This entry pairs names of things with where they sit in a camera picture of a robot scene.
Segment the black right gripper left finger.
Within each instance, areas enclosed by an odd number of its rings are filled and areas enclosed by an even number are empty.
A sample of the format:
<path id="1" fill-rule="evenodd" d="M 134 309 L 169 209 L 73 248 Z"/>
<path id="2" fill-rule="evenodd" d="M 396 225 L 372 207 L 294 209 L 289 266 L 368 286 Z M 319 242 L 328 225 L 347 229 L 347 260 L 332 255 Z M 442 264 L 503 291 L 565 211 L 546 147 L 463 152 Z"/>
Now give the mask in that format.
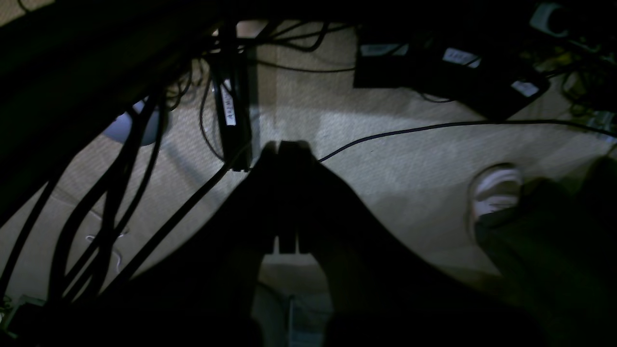
<path id="1" fill-rule="evenodd" d="M 268 217 L 276 144 L 265 145 L 248 176 L 178 249 L 130 279 L 173 229 L 181 212 L 152 235 L 111 283 L 120 316 L 113 347 L 262 347 L 252 317 L 256 282 L 273 246 Z"/>

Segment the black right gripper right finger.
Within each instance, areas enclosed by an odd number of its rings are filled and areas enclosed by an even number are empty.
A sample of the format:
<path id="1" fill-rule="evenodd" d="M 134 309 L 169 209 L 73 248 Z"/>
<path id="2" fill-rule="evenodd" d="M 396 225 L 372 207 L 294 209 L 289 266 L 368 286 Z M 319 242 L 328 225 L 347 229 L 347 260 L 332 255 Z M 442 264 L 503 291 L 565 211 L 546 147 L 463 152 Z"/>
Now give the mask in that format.
<path id="1" fill-rule="evenodd" d="M 482 318 L 476 294 L 394 237 L 307 143 L 283 141 L 279 158 L 299 247 L 330 287 L 324 345 L 462 346 Z"/>

